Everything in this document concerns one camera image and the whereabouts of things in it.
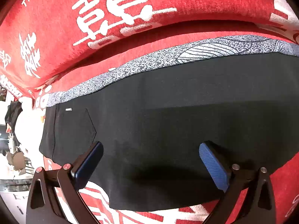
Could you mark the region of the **red sofa back cushion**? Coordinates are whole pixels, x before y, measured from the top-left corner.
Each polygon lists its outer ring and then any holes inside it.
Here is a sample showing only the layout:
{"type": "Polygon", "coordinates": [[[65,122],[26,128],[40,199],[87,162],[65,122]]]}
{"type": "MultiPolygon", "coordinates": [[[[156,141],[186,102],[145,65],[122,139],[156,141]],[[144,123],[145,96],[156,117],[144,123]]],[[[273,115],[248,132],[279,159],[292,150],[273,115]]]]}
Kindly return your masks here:
{"type": "Polygon", "coordinates": [[[104,46],[193,20],[266,25],[296,40],[286,0],[8,0],[1,10],[1,84],[31,94],[104,46]]]}

